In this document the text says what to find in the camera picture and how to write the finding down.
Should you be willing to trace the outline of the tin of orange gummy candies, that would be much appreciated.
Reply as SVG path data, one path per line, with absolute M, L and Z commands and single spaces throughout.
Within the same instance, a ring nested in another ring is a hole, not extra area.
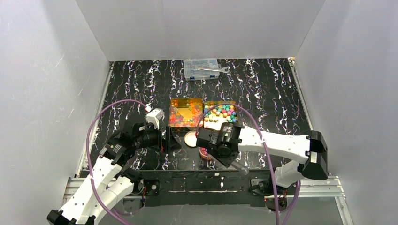
M 176 133 L 195 130 L 198 123 L 203 126 L 203 111 L 201 98 L 172 98 L 168 125 Z

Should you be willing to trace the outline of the cream round jar lid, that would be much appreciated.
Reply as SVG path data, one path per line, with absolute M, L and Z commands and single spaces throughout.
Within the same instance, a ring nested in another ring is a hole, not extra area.
M 196 147 L 197 146 L 196 145 L 196 141 L 197 141 L 197 138 L 196 138 L 196 132 L 195 131 L 189 131 L 184 136 L 184 142 L 189 147 L 192 147 L 192 148 Z

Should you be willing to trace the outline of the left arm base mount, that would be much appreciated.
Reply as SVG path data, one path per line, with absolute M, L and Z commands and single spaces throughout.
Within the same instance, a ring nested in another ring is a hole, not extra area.
M 159 180 L 141 180 L 134 183 L 133 190 L 127 196 L 157 196 L 159 193 Z

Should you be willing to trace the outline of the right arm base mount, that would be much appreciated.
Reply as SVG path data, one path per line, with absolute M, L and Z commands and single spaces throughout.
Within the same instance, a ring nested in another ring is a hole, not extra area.
M 291 202 L 288 200 L 288 195 L 295 195 L 297 189 L 297 183 L 291 184 L 287 187 L 276 186 L 276 193 L 278 198 L 278 205 L 280 212 L 286 212 L 290 208 Z M 265 206 L 268 210 L 275 212 L 275 198 L 273 187 L 271 184 L 271 178 L 266 179 L 251 179 L 249 192 L 253 196 L 264 197 Z

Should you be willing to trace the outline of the tin of multicolour star candies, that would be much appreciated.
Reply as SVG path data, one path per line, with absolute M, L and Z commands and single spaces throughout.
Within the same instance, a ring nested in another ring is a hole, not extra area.
M 238 122 L 238 109 L 231 104 L 235 101 L 207 101 L 204 102 L 204 128 L 219 130 L 224 122 Z

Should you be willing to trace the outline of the translucent plastic scoop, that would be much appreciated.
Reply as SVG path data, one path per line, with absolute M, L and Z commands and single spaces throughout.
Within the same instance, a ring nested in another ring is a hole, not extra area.
M 243 175 L 247 175 L 250 171 L 247 166 L 237 161 L 233 161 L 231 163 L 231 166 L 234 167 L 236 170 L 240 171 Z

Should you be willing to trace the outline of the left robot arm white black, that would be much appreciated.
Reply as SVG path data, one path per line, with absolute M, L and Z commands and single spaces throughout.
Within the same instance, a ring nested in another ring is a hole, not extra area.
M 59 210 L 51 210 L 47 221 L 51 225 L 97 225 L 141 182 L 140 172 L 131 168 L 123 170 L 136 150 L 152 148 L 170 152 L 180 147 L 170 126 L 162 131 L 153 123 L 143 122 L 115 132 L 78 190 Z

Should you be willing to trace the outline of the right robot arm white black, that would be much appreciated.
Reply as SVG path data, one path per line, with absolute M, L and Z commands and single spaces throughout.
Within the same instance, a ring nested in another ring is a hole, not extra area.
M 308 135 L 282 135 L 224 122 L 218 130 L 199 128 L 196 145 L 205 148 L 208 155 L 224 167 L 232 166 L 244 175 L 248 174 L 248 167 L 236 161 L 241 152 L 263 152 L 288 158 L 288 163 L 274 171 L 271 182 L 277 187 L 287 188 L 303 178 L 328 178 L 328 150 L 319 131 L 311 131 Z

